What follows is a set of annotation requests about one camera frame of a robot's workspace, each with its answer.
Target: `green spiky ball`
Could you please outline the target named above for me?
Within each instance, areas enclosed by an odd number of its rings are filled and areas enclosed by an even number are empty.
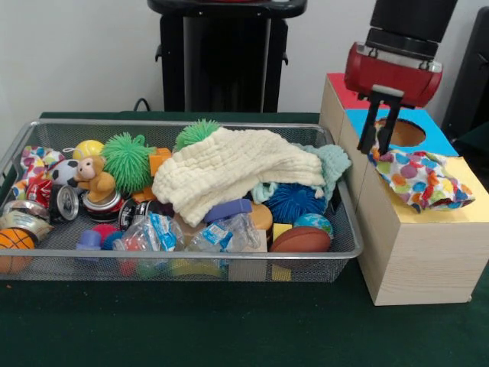
[[[134,193],[151,185],[149,155],[155,148],[144,146],[144,136],[132,138],[128,132],[114,135],[102,149],[107,160],[104,171],[115,178],[115,187],[122,193]]]
[[[193,125],[187,126],[176,137],[175,150],[180,151],[189,145],[204,140],[219,128],[219,124],[214,121],[200,119]]]

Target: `yellow block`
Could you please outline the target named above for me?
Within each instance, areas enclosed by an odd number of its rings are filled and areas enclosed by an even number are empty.
[[[272,281],[292,281],[292,271],[272,264]]]
[[[278,238],[279,235],[288,231],[289,229],[292,229],[291,224],[274,223],[274,241]]]

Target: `white cloth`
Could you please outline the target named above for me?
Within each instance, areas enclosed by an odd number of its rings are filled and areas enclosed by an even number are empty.
[[[325,184],[320,159],[278,134],[219,128],[167,159],[153,193],[195,227],[214,205],[243,197],[259,182]]]

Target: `red panel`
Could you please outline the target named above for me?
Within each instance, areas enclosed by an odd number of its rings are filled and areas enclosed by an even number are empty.
[[[329,73],[328,79],[331,81],[331,84],[343,105],[343,109],[368,109],[370,107],[369,101],[359,101],[358,93],[346,89],[344,73]],[[389,106],[381,105],[381,109],[388,108]]]

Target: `light blue cloth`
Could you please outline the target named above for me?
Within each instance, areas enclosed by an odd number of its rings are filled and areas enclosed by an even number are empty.
[[[342,176],[350,166],[351,161],[348,155],[338,145],[324,145],[321,148],[314,148],[311,145],[294,144],[303,151],[312,153],[318,156],[322,162],[322,176],[326,182],[324,187],[313,187],[318,193],[324,193],[326,202],[329,202],[335,190],[336,181]],[[259,183],[251,190],[253,201],[256,204],[261,204],[270,199],[275,190],[277,183]]]

